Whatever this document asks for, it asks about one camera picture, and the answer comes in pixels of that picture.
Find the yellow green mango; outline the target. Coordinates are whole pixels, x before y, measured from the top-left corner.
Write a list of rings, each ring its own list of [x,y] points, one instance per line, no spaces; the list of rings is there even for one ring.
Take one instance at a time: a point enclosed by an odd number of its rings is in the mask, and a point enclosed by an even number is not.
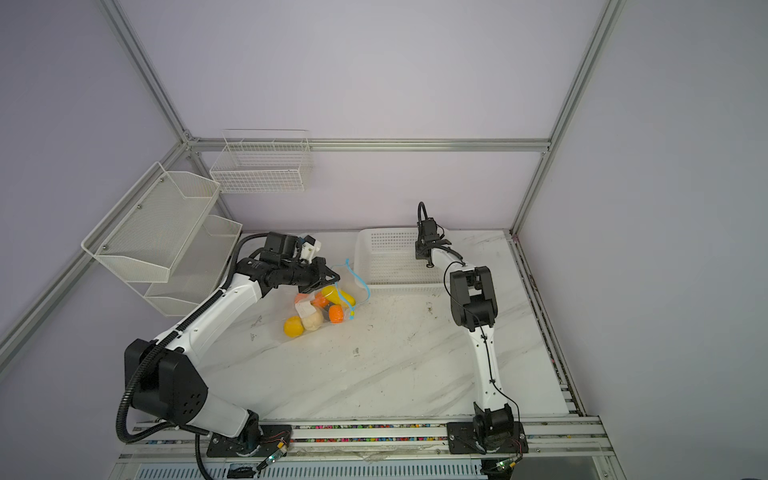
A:
[[[320,290],[320,293],[326,300],[334,305],[339,305],[342,308],[352,308],[356,306],[356,299],[337,286],[325,286]]]

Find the yellow peach fruit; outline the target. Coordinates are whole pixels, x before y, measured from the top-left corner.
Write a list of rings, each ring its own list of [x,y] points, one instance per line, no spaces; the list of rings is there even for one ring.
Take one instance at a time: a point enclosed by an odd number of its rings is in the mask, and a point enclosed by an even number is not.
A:
[[[305,332],[305,327],[299,316],[286,319],[283,323],[283,332],[289,338],[300,337]]]

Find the white garlic bulb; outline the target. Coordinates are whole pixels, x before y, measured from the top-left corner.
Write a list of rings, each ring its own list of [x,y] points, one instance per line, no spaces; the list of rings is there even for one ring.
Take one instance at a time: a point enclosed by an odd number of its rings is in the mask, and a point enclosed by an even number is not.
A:
[[[301,323],[306,331],[313,332],[323,325],[324,316],[320,311],[315,310],[313,313],[302,317]]]

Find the clear zip top bag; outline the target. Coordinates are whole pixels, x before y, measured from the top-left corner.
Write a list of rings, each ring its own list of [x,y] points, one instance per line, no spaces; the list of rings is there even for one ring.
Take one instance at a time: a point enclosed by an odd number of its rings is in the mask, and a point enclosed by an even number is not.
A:
[[[349,259],[331,267],[340,279],[311,293],[297,293],[291,315],[282,325],[289,340],[316,332],[329,325],[341,325],[358,317],[371,298],[369,285],[354,270]]]

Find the orange tangerine top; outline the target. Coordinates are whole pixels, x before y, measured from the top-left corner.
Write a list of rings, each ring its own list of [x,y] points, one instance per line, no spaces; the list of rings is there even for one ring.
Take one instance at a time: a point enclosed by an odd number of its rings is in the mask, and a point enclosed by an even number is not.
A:
[[[346,314],[345,309],[341,305],[331,304],[328,309],[328,319],[332,324],[340,324],[343,323]]]

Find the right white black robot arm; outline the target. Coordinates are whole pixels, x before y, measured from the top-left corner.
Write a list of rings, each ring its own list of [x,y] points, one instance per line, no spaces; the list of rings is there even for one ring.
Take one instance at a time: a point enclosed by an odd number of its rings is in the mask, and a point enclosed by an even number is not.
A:
[[[415,258],[429,268],[442,270],[452,319],[466,331],[475,352],[478,393],[473,404],[474,448],[482,454],[509,450],[521,457],[527,446],[520,409],[502,388],[495,352],[499,308],[490,268],[464,260],[430,216],[417,220]]]

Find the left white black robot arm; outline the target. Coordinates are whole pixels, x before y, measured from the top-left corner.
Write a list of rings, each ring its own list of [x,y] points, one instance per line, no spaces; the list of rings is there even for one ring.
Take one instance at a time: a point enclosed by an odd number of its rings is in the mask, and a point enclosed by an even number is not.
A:
[[[270,292],[290,286],[312,293],[338,281],[320,249],[310,235],[268,232],[241,238],[212,294],[167,331],[126,348],[117,438],[132,444],[179,428],[229,441],[238,454],[258,450],[265,442],[258,414],[213,394],[198,366],[231,324]]]

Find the white perforated plastic basket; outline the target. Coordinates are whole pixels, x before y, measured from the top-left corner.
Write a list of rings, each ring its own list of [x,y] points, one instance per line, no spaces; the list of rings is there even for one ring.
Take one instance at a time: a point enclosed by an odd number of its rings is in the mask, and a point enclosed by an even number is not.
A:
[[[357,234],[353,271],[359,286],[372,294],[434,294],[443,290],[443,272],[457,261],[452,253],[438,250],[436,266],[415,257],[417,229],[372,228]]]

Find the white mesh two-tier shelf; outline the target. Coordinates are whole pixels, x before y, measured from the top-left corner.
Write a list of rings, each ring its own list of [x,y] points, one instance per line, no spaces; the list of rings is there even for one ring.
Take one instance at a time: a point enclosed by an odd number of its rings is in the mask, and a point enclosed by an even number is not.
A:
[[[242,225],[216,213],[220,186],[152,165],[81,248],[166,317],[184,317],[219,285]]]

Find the aluminium front rail base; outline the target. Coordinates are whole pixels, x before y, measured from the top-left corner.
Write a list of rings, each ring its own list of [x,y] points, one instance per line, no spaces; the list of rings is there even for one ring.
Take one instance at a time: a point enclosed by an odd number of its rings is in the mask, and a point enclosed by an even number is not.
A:
[[[497,448],[460,419],[267,422],[266,445],[169,430],[128,445],[113,479],[622,479],[596,417],[530,418]]]

